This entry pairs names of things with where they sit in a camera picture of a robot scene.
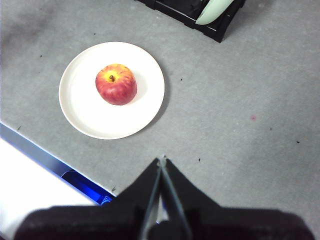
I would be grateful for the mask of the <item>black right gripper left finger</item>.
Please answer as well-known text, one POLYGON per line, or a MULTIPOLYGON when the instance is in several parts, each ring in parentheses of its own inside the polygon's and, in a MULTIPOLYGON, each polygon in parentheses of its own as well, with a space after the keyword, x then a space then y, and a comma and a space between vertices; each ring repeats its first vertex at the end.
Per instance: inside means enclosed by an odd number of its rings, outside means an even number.
POLYGON ((14 239, 140 239, 157 203, 159 163, 155 158, 131 185, 102 206, 53 206, 29 213, 16 230, 14 239))

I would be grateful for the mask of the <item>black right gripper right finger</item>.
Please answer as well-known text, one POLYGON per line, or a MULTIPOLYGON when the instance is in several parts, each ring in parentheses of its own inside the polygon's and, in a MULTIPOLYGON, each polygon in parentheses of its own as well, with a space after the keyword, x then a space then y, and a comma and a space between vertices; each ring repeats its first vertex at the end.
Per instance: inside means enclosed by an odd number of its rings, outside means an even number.
POLYGON ((161 160, 170 218, 190 240, 313 240, 298 215, 278 209, 223 207, 194 186, 168 158, 161 160))

